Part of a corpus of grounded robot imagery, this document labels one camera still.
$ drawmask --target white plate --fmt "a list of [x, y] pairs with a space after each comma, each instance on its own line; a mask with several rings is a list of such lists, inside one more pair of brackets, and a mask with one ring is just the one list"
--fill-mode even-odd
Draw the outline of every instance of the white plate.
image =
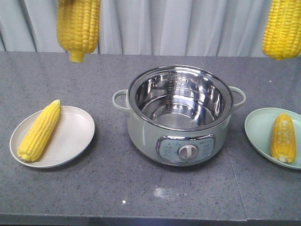
[[[292, 118], [295, 130], [297, 155], [292, 163], [280, 162], [270, 155], [273, 124], [277, 116], [282, 112], [287, 113]], [[301, 115], [280, 108], [261, 108], [247, 116], [245, 131], [253, 147], [265, 158], [278, 165], [301, 170]]]
[[21, 161], [18, 147], [40, 112], [21, 122], [10, 138], [10, 152], [18, 162], [35, 168], [51, 168], [76, 158], [89, 145], [95, 131], [92, 117], [80, 108], [61, 106], [59, 121], [41, 157], [35, 162]]

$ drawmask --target yellow corn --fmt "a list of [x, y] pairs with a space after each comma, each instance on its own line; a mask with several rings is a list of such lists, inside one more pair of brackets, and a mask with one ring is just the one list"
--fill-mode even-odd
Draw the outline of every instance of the yellow corn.
[[61, 111], [60, 100], [53, 101], [40, 113], [18, 148], [23, 161], [36, 161], [42, 154]]
[[262, 51], [276, 60], [301, 53], [301, 0], [272, 0]]
[[83, 62], [92, 53], [99, 36], [100, 0], [59, 0], [56, 35], [60, 46], [70, 51], [72, 62]]
[[286, 113], [281, 113], [274, 122], [271, 156], [281, 162], [291, 163], [296, 158], [296, 138], [293, 121]]

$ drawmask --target countertop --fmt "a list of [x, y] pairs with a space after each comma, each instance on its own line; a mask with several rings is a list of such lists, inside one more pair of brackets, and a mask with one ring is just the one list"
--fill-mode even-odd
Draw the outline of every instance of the countertop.
[[[184, 168], [140, 153], [127, 132], [128, 116], [111, 101], [140, 73], [173, 64], [210, 71], [247, 96], [220, 152]], [[0, 52], [0, 224], [301, 225], [301, 171], [262, 157], [244, 131], [247, 115], [258, 108], [301, 114], [300, 68], [300, 57], [91, 54], [73, 64], [67, 53]], [[54, 99], [87, 111], [94, 137], [67, 164], [24, 166], [10, 153], [10, 137]]]

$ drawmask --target curtain fold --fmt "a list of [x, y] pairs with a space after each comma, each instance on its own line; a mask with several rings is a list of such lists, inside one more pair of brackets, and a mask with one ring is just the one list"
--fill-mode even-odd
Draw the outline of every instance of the curtain fold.
[[[95, 54], [264, 57], [271, 0], [101, 0]], [[0, 51], [64, 52], [57, 0], [0, 0]]]

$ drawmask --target electric cooking pot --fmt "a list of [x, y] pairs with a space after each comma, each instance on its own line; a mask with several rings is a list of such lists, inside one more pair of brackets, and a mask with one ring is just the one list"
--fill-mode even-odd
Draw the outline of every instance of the electric cooking pot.
[[[234, 103], [233, 92], [241, 102]], [[121, 95], [126, 96], [125, 106], [116, 102]], [[129, 115], [129, 136], [143, 154], [166, 165], [189, 166], [218, 153], [231, 114], [244, 104], [246, 95], [210, 72], [170, 65], [140, 74], [112, 101]]]

